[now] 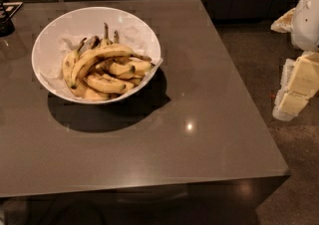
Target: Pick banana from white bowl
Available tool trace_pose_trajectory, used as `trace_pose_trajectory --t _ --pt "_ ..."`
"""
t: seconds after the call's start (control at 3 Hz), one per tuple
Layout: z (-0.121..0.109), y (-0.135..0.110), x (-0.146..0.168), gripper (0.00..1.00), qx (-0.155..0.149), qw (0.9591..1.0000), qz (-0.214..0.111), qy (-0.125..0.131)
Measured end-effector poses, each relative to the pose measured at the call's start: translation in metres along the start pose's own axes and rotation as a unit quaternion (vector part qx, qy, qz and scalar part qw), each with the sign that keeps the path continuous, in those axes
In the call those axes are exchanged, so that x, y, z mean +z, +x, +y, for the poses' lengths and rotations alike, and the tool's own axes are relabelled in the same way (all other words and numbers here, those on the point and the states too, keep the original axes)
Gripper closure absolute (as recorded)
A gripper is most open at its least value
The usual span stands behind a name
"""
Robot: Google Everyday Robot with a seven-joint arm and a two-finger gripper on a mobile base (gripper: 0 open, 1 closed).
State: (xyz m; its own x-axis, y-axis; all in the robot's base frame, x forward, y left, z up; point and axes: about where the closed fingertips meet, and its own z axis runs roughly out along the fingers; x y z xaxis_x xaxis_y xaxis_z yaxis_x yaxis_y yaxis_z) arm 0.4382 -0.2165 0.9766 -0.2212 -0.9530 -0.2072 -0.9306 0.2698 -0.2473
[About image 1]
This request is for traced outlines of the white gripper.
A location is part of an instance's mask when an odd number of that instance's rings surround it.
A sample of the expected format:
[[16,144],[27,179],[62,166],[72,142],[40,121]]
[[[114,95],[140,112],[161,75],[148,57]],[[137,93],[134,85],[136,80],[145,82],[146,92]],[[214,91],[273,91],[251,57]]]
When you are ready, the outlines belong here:
[[287,59],[282,69],[272,115],[291,121],[308,105],[319,91],[319,53],[304,53],[296,62]]

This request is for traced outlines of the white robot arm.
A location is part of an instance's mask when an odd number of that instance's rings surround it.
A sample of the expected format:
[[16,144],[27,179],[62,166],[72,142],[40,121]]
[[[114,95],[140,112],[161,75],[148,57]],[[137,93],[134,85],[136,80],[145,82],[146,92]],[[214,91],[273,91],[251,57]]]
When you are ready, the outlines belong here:
[[270,29],[289,33],[294,48],[302,50],[296,59],[287,59],[280,80],[272,115],[291,121],[319,92],[319,0],[299,0]]

